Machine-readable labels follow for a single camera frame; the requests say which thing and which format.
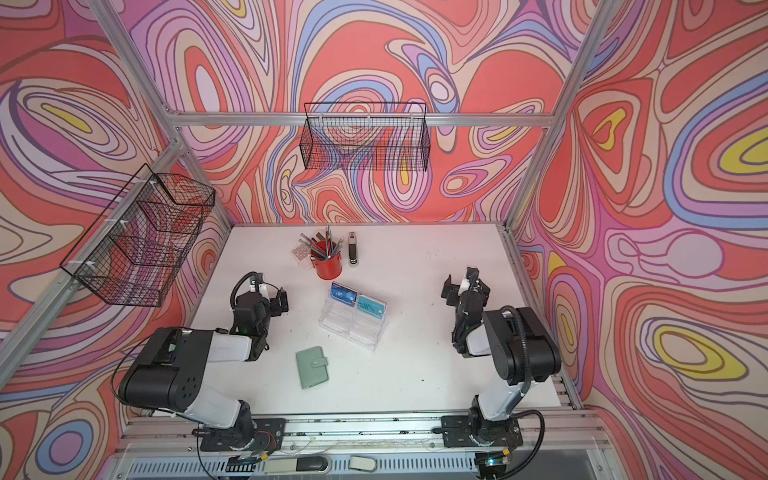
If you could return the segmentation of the clear acrylic card holder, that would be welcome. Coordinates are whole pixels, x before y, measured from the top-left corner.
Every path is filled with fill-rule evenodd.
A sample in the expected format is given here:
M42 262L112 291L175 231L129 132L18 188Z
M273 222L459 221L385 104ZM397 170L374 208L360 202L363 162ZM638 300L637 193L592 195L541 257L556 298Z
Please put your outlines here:
M358 296L366 295L356 291ZM383 321L377 320L360 312L357 303L349 307L333 300L329 291L319 317L319 325L354 344L375 351L387 326L387 313Z

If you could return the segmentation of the pink calculator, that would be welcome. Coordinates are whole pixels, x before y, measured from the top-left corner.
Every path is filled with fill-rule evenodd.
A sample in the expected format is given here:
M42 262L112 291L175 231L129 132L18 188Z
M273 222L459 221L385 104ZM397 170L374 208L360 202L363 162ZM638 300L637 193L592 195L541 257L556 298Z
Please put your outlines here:
M292 250L292 255L298 262L304 262L310 260L311 249L304 243L299 242Z

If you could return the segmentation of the mint green card wallet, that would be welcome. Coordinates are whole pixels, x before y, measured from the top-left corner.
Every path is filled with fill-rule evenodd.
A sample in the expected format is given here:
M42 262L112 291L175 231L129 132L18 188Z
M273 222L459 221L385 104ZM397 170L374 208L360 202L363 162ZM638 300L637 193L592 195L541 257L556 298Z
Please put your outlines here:
M310 389L329 380L328 359L320 346L297 352L295 359L302 389Z

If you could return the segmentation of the red pen cup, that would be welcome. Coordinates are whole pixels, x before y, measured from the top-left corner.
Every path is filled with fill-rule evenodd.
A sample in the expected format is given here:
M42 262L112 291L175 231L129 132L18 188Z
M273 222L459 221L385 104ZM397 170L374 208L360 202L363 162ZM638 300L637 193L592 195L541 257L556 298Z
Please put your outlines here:
M330 260L311 260L312 265L319 278L332 281L338 278L342 273L341 255Z

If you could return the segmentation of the blue VIP card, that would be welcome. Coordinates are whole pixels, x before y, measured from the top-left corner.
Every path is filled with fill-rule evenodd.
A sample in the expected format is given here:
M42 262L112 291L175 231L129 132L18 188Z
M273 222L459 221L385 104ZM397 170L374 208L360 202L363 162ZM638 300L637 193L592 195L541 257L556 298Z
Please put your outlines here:
M331 284L330 297L349 307L354 307L358 300L358 292L337 282Z

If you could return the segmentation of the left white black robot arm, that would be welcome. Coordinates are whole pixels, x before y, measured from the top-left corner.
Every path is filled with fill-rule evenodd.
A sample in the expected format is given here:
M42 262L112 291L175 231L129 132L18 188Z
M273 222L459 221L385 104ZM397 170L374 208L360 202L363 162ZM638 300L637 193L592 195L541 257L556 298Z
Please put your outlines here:
M284 288L249 272L229 296L232 326L214 330L164 327L146 341L116 390L121 404L177 415L194 422L192 435L205 452L269 455L281 446L285 422L258 423L248 402L206 384L215 363L252 363L269 350L271 320L289 311Z

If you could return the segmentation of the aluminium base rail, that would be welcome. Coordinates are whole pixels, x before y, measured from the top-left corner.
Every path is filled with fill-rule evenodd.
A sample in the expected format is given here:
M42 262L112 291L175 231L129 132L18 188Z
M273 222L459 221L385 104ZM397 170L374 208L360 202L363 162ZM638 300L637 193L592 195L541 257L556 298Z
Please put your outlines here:
M258 418L254 451L226 451L171 418L132 422L109 479L621 479L601 422L544 410L493 443L476 443L457 412Z

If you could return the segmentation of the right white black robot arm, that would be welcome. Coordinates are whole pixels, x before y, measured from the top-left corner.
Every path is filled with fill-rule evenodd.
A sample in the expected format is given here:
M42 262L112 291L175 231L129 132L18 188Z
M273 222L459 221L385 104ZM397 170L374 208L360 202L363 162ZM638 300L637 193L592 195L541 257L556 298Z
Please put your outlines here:
M466 269L460 283L448 277L442 287L441 297L455 309L454 349L464 358L489 357L496 371L466 414L441 418L435 432L447 448L521 446L519 420L526 414L517 407L534 386L561 369L558 347L534 310L489 310L490 293L474 267Z

